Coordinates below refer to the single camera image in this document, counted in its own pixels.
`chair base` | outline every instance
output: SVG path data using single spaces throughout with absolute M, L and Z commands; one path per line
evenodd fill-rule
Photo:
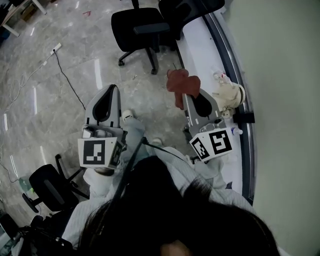
M 156 75 L 158 73 L 158 69 L 156 68 L 156 63 L 155 63 L 155 60 L 154 60 L 154 57 L 152 56 L 152 53 L 150 51 L 150 48 L 145 48 L 145 51 L 146 51 L 146 54 L 148 55 L 148 58 L 150 60 L 150 63 L 151 63 L 151 66 L 152 66 L 152 69 L 151 69 L 151 74 L 152 75 Z M 119 58 L 119 61 L 118 61 L 118 65 L 121 67 L 121 66 L 124 66 L 125 65 L 125 62 L 124 62 L 124 59 L 126 57 L 128 57 L 130 54 L 134 53 L 134 51 L 128 51 L 126 52 L 124 55 L 122 55 L 120 58 Z

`black office chair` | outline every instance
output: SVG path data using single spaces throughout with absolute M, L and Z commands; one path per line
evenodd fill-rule
M 180 40 L 183 27 L 196 18 L 212 13 L 224 6 L 224 0 L 161 0 L 160 12 L 156 8 L 139 8 L 138 0 L 132 0 L 134 9 L 116 12 L 111 17 L 112 31 L 123 52 L 119 66 L 133 52 L 145 49 L 152 65 L 151 74 L 158 71 L 150 52 L 159 52 L 159 45 Z
M 22 194 L 22 197 L 35 213 L 39 212 L 36 205 L 41 202 L 44 202 L 53 212 L 75 207 L 79 200 L 74 193 L 89 199 L 89 196 L 79 191 L 76 188 L 77 184 L 72 181 L 86 168 L 81 167 L 70 178 L 66 178 L 59 162 L 60 159 L 61 156 L 57 154 L 55 161 L 58 172 L 52 164 L 47 164 L 37 169 L 29 178 L 29 182 L 39 198 L 32 200 L 25 193 Z

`desk leg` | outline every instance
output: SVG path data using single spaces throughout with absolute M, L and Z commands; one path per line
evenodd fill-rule
M 2 27 L 4 27 L 5 29 L 9 30 L 9 32 L 14 34 L 16 37 L 20 36 L 20 34 L 17 31 L 15 31 L 11 27 L 9 27 L 7 24 L 3 24 Z
M 43 14 L 47 14 L 47 11 L 45 10 L 45 8 L 43 8 L 43 6 L 38 2 L 38 0 L 32 0 L 32 2 L 34 2 L 34 4 L 40 9 L 40 11 Z

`chair armrest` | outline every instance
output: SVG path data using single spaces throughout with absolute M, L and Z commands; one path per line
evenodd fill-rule
M 164 32 L 169 32 L 170 27 L 168 23 L 155 23 L 155 24 L 148 24 L 148 25 L 141 25 L 135 26 L 133 31 L 136 35 L 143 35 L 143 34 L 160 34 Z

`chair backrest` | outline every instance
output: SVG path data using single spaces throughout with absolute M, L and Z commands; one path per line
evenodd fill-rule
M 212 13 L 225 5 L 225 0 L 161 0 L 159 9 L 176 40 L 182 28 L 196 18 Z
M 29 182 L 51 211 L 62 211 L 75 207 L 79 200 L 70 189 L 70 184 L 62 178 L 51 164 L 36 170 L 29 178 Z

